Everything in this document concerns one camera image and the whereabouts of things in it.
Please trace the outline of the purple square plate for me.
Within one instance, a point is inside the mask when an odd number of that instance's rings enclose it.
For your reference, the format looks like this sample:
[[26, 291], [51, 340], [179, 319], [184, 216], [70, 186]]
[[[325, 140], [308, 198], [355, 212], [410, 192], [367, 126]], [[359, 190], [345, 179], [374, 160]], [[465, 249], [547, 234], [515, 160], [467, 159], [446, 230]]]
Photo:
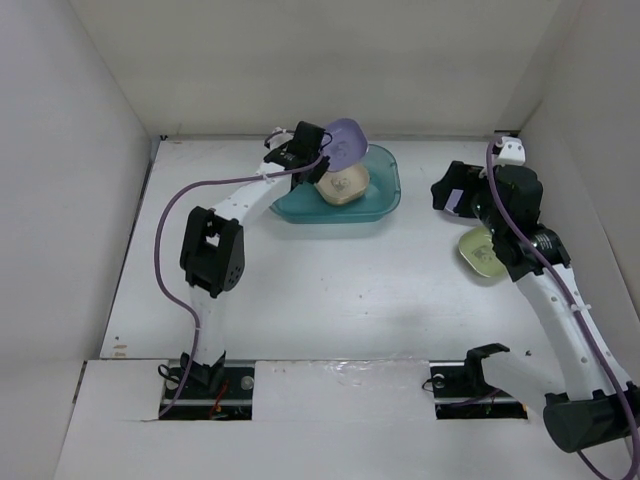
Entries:
[[452, 189], [451, 193], [449, 195], [449, 198], [446, 202], [445, 205], [445, 210], [452, 212], [453, 214], [456, 214], [456, 208], [460, 202], [460, 199], [462, 198], [464, 194], [463, 190], [460, 189]]
[[351, 118], [341, 118], [325, 127], [329, 143], [323, 147], [323, 154], [329, 158], [328, 170], [338, 172], [357, 163], [369, 149], [368, 139], [360, 124]]

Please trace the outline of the cream square plate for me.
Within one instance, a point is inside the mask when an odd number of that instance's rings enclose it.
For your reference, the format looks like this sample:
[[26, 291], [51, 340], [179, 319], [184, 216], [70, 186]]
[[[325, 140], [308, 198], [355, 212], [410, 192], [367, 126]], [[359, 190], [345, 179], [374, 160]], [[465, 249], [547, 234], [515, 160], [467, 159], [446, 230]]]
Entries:
[[369, 184], [367, 168], [362, 164], [354, 164], [340, 171], [327, 171], [315, 188], [329, 205], [343, 206], [361, 198]]

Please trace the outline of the teal plastic bin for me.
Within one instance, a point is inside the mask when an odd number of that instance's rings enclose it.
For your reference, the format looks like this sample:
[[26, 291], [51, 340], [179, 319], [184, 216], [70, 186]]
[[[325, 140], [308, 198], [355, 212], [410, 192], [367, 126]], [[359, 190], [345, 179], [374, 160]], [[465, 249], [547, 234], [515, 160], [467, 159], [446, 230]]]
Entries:
[[344, 205], [331, 205], [314, 185], [303, 184], [270, 206], [293, 224], [369, 223], [393, 212], [401, 200], [398, 164], [393, 154], [378, 145], [369, 147], [361, 165], [369, 173], [364, 193]]

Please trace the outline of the light green square plate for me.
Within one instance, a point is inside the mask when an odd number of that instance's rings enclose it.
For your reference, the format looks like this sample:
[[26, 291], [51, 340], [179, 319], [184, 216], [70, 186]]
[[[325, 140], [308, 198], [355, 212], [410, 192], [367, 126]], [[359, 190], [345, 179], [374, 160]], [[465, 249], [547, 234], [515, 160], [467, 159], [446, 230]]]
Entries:
[[458, 252], [480, 277], [499, 278], [507, 273], [493, 250], [491, 232], [483, 226], [474, 227], [459, 238]]

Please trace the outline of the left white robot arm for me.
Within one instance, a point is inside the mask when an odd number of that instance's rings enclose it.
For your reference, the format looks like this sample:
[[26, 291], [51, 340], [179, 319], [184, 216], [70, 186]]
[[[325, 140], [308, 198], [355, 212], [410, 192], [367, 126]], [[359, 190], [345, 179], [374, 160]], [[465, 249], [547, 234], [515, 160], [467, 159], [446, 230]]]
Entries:
[[275, 132], [269, 152], [249, 180], [216, 205], [194, 208], [187, 219], [180, 267], [189, 285], [190, 307], [197, 315], [197, 346], [184, 354], [187, 384], [201, 396], [222, 387], [226, 349], [223, 315], [213, 303], [235, 288], [245, 269], [245, 230], [298, 184], [313, 183], [327, 171], [323, 149], [333, 140], [326, 129], [301, 121], [293, 133]]

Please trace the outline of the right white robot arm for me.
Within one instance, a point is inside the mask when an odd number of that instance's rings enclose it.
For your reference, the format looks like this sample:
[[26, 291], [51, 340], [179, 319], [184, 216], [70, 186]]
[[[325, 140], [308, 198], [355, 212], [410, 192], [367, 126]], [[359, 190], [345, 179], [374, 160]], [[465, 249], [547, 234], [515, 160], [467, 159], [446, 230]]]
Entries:
[[566, 453], [610, 441], [639, 441], [639, 388], [597, 330], [575, 282], [559, 236], [539, 221], [543, 186], [524, 166], [485, 172], [459, 161], [432, 185], [433, 207], [477, 218], [493, 250], [535, 312], [562, 378], [536, 370], [508, 347], [493, 343], [468, 351], [462, 381], [473, 393], [499, 389], [541, 415]]

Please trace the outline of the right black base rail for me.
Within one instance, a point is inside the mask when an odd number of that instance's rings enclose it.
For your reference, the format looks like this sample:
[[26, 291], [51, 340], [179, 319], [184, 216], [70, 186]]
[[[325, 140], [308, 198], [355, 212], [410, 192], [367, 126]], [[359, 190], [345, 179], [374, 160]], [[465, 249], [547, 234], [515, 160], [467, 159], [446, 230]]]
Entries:
[[430, 393], [437, 420], [527, 420], [527, 408], [491, 386], [476, 385], [463, 361], [430, 361], [422, 389]]

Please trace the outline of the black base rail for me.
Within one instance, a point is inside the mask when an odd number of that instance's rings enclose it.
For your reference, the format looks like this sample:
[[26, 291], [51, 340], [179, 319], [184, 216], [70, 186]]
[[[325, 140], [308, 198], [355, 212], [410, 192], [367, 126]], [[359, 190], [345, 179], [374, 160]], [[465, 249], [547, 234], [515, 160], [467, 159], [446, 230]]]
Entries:
[[236, 363], [225, 367], [221, 386], [215, 393], [188, 380], [171, 409], [162, 414], [174, 400], [181, 370], [178, 366], [161, 364], [159, 374], [164, 380], [159, 406], [160, 420], [175, 421], [249, 421], [252, 419], [255, 365]]
[[437, 420], [527, 420], [527, 408], [491, 386], [476, 385], [463, 361], [430, 361], [422, 389], [430, 393]]

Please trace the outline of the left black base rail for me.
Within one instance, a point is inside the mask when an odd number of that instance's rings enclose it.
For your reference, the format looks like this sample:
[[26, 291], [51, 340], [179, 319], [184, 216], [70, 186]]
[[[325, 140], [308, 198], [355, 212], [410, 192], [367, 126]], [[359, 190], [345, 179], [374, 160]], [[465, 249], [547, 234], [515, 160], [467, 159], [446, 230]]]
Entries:
[[215, 393], [188, 380], [171, 409], [162, 414], [174, 400], [181, 370], [178, 366], [161, 364], [159, 374], [164, 380], [159, 406], [160, 420], [175, 421], [249, 421], [252, 419], [255, 365], [236, 363], [225, 367], [221, 386]]

